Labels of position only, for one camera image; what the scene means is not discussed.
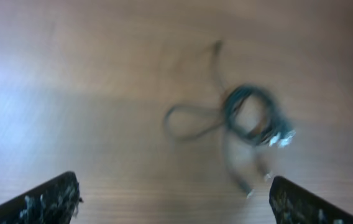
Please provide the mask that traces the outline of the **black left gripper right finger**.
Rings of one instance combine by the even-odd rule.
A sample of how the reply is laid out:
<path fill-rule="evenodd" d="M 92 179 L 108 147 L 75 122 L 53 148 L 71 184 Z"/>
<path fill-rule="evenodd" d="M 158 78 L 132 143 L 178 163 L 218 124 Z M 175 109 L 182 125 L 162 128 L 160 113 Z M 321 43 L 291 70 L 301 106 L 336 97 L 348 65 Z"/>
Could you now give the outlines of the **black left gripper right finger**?
<path fill-rule="evenodd" d="M 282 176 L 273 179 L 269 204 L 277 224 L 353 224 L 353 215 Z"/>

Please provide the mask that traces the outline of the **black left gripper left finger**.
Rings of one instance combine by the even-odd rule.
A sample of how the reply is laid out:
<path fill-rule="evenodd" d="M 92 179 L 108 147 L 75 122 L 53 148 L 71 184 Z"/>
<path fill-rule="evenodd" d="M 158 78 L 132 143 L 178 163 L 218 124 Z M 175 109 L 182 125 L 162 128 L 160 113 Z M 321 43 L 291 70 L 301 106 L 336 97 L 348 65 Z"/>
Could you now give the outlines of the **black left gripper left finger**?
<path fill-rule="evenodd" d="M 76 174 L 67 171 L 0 204 L 0 223 L 69 224 L 82 202 Z"/>

